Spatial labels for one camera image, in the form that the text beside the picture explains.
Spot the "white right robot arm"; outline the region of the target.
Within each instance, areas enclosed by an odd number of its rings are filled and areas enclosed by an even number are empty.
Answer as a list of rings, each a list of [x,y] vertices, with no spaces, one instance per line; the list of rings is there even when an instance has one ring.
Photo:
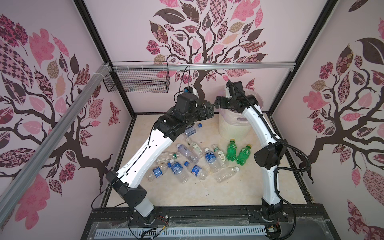
[[[216,97],[216,108],[229,109],[242,114],[259,138],[261,149],[255,152],[254,159],[262,168],[261,215],[267,222],[276,221],[279,214],[284,211],[283,201],[279,197],[279,181],[276,169],[287,148],[279,142],[280,137],[267,122],[255,96],[245,94],[241,82],[228,81],[225,92],[224,97]]]

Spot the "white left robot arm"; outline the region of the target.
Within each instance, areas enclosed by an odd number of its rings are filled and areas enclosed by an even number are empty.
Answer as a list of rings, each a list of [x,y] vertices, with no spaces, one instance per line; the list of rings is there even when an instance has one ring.
[[[107,173],[107,181],[126,204],[143,218],[155,215],[155,206],[140,183],[160,154],[195,122],[211,119],[215,105],[192,93],[178,95],[174,107],[152,125],[148,139],[127,164]]]

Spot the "Pepsi label water bottle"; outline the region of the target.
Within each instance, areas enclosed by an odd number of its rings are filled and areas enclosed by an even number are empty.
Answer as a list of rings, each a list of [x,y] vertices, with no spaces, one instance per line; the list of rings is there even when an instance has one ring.
[[[167,170],[171,167],[170,163],[159,164],[157,167],[151,168],[146,175],[146,178],[149,182],[154,181],[155,179],[163,176]]]

